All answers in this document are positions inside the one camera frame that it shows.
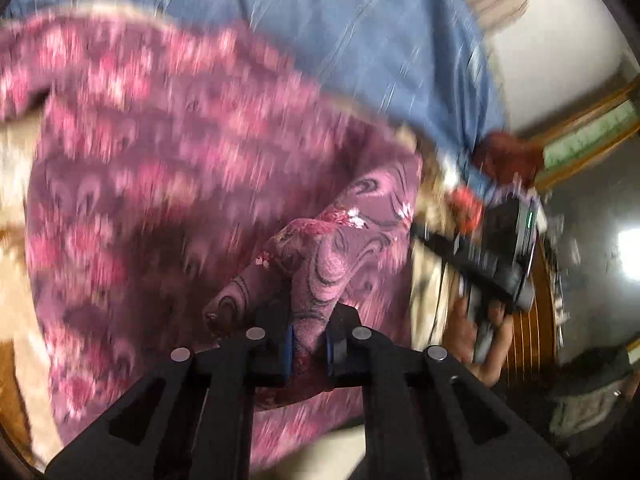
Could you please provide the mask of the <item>right hand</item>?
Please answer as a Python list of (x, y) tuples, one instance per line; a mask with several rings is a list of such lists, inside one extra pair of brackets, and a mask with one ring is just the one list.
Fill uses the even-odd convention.
[(494, 386), (501, 375), (513, 340), (513, 316), (504, 313), (504, 307), (493, 302), (489, 307), (494, 324), (494, 338), (481, 363), (474, 362), (477, 326), (469, 318), (468, 300), (459, 297), (450, 308), (442, 333), (442, 346), (486, 387)]

